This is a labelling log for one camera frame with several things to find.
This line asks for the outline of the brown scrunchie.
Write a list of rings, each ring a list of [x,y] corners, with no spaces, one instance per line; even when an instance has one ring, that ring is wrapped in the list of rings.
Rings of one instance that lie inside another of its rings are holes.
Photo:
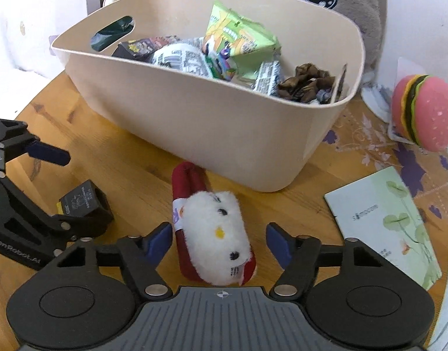
[[[295,75],[278,83],[277,91],[281,98],[300,103],[310,103],[319,90],[330,90],[335,77],[327,70],[319,69],[312,63],[295,67]]]

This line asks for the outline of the dark green paper bag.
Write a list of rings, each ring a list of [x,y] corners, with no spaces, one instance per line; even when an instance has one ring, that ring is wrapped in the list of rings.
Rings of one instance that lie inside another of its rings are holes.
[[[133,29],[134,20],[131,16],[119,18],[96,32],[90,39],[90,47],[95,51],[102,51],[130,33]]]

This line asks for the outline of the small black box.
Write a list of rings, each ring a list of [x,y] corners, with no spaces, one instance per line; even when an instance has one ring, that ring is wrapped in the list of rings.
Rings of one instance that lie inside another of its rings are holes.
[[[107,196],[91,180],[84,181],[65,194],[56,206],[60,215],[91,218],[102,224],[114,220]]]

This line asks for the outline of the beige plastic storage bin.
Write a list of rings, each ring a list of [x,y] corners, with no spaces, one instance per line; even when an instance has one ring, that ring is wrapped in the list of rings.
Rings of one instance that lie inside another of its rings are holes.
[[[52,48],[90,108],[109,121],[232,181],[275,192],[294,181],[358,90],[365,50],[353,21],[302,0],[219,0],[278,37],[285,72],[313,63],[344,75],[343,97],[331,105],[258,94],[90,45],[96,32],[125,16],[135,23],[132,39],[198,37],[214,1],[118,0],[59,35]]]

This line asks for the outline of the sanrio character box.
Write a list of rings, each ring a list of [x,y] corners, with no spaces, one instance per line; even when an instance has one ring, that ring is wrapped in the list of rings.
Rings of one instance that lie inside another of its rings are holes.
[[[180,41],[177,36],[149,37],[138,40],[120,42],[112,56],[121,59],[131,59],[148,62],[152,54],[162,47]]]

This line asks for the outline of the light green snack bag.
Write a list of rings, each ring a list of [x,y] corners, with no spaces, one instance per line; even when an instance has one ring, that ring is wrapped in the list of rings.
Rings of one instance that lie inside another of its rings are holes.
[[[277,60],[281,44],[263,25],[214,0],[202,53],[214,77],[254,81],[260,65]]]

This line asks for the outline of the green clover booklet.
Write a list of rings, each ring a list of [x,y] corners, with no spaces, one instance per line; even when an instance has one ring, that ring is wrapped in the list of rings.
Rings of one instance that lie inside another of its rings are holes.
[[[392,166],[325,194],[344,238],[358,238],[430,289],[442,272],[410,190]]]

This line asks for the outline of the purple floral table mat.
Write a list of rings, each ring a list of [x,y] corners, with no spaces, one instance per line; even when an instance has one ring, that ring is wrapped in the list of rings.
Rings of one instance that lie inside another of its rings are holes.
[[[393,166],[400,174],[429,227],[448,226],[448,152],[433,153],[399,143],[387,135],[387,124],[354,97],[317,149],[354,170],[349,181]]]

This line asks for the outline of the white round device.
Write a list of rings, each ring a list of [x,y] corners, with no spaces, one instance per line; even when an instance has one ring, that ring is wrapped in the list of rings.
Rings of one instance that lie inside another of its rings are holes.
[[[362,88],[361,97],[365,105],[381,121],[390,122],[392,92],[389,89],[376,83],[370,84]]]

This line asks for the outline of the hello kitty red plush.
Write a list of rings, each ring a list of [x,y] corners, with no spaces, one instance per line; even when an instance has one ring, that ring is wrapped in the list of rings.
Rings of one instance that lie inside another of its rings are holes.
[[[182,274],[213,286],[247,284],[255,275],[256,259],[235,195],[208,189],[205,170],[192,162],[176,166],[171,185]]]

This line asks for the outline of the white green snack packet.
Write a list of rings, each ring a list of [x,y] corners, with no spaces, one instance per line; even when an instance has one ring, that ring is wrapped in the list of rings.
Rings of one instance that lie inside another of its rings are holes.
[[[178,42],[168,44],[152,54],[150,63],[154,66],[177,70],[198,77],[218,79],[231,82],[237,78],[254,92],[278,97],[278,85],[281,77],[281,66],[278,60],[264,60],[243,74],[238,74],[234,60],[228,55],[226,45],[219,53],[211,56],[196,46]]]

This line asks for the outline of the pink hamburger plush toy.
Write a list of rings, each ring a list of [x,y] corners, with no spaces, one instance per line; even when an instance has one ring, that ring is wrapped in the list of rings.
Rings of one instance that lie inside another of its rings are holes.
[[[407,75],[394,88],[395,131],[427,151],[448,147],[448,84],[432,75]]]

